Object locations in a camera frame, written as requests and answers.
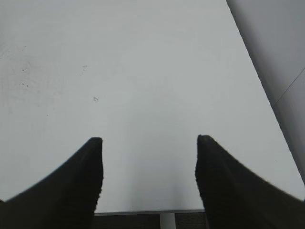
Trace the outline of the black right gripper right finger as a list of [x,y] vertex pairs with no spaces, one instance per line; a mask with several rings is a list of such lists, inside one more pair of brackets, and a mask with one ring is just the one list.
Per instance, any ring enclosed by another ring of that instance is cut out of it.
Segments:
[[305,203],[231,156],[209,135],[197,138],[195,178],[211,229],[303,229]]

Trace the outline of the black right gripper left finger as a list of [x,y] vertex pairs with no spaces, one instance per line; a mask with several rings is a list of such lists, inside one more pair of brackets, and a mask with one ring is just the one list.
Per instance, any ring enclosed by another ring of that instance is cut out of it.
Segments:
[[43,180],[1,203],[0,227],[90,229],[102,182],[102,139],[92,137]]

